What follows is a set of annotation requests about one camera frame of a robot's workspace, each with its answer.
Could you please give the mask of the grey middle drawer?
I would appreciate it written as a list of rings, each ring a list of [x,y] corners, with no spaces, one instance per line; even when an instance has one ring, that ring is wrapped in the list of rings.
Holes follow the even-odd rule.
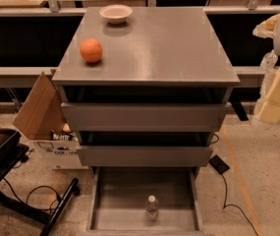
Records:
[[[212,155],[210,147],[107,147],[77,150],[82,165],[126,167],[200,167]]]

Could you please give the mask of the white ceramic bowl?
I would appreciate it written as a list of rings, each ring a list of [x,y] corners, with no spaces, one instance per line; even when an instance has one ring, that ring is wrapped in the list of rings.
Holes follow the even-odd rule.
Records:
[[[100,9],[99,14],[109,24],[120,25],[133,13],[133,9],[126,5],[109,5]]]

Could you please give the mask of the grey drawer cabinet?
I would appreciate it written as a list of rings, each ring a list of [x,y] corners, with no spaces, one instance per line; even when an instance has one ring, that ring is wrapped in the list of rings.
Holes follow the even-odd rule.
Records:
[[[102,46],[96,63],[87,63],[80,53],[88,38]],[[120,26],[109,25],[98,9],[87,9],[53,82],[63,103],[227,106],[239,79],[201,8],[137,7]],[[217,131],[75,133],[78,148],[211,148]]]

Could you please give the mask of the grey top drawer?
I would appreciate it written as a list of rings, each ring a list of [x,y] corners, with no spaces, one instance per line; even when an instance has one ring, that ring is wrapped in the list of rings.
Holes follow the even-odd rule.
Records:
[[[210,132],[225,118],[225,104],[63,103],[73,131]]]

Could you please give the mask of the open cardboard box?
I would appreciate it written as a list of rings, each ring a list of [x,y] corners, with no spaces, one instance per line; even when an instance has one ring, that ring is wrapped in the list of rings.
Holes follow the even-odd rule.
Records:
[[[77,154],[78,141],[61,109],[61,96],[41,73],[13,125],[34,145],[50,169],[86,169]]]

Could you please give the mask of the black power adapter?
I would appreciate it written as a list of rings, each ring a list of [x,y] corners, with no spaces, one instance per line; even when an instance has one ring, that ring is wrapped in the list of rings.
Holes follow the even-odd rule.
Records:
[[[230,169],[230,167],[218,155],[211,157],[209,163],[219,174],[223,174]]]

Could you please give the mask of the grey open bottom drawer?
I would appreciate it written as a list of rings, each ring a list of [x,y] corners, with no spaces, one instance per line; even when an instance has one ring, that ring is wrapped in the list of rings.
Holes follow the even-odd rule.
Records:
[[[151,221],[147,198],[158,200]],[[99,167],[86,230],[76,236],[213,236],[202,229],[191,168]]]

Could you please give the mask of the clear sanitizer bottle left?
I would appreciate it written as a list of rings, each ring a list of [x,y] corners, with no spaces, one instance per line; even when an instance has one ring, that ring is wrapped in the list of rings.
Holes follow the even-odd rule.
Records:
[[[274,50],[266,53],[260,63],[260,68],[264,71],[273,69],[278,61],[278,56]]]

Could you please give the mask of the orange ball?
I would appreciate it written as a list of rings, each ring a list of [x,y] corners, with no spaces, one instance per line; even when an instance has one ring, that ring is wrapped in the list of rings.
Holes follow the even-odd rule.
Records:
[[[87,63],[96,63],[102,57],[102,46],[97,39],[85,39],[80,45],[80,53]]]

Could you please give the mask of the clear plastic water bottle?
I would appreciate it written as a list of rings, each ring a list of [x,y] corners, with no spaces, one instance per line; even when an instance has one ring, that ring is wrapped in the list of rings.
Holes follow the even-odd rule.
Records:
[[[158,200],[155,196],[150,195],[145,205],[146,215],[151,221],[155,221],[158,216]]]

